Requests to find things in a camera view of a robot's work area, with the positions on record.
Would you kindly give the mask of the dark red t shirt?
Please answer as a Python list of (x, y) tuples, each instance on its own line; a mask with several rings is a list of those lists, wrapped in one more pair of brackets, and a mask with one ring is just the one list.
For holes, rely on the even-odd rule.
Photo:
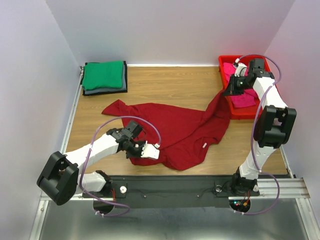
[(153, 144), (161, 139), (157, 160), (132, 157), (133, 165), (163, 164), (178, 171), (201, 164), (209, 146), (222, 140), (231, 119), (230, 107), (222, 91), (204, 111), (159, 103), (127, 105), (116, 100), (102, 114), (122, 116), (124, 126), (130, 121), (128, 116), (135, 116), (135, 121), (145, 131), (140, 137), (146, 136)]

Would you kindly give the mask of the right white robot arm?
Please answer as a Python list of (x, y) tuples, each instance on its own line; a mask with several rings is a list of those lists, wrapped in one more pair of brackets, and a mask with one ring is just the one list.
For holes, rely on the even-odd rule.
[(262, 58), (253, 58), (248, 65), (237, 58), (224, 96), (240, 96), (253, 89), (259, 105), (251, 131), (250, 153), (232, 176), (230, 188), (235, 195), (258, 192), (258, 177), (267, 159), (286, 144), (291, 135), (297, 111), (282, 100), (276, 87), (277, 80), (266, 70)]

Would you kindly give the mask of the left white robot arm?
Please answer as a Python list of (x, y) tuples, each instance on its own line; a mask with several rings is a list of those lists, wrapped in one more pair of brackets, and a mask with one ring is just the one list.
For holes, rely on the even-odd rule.
[(67, 203), (73, 195), (82, 191), (80, 178), (86, 167), (120, 151), (139, 157), (146, 142), (134, 139), (143, 131), (141, 125), (131, 120), (123, 128), (108, 130), (92, 144), (66, 153), (52, 153), (37, 179), (37, 186), (56, 205)]

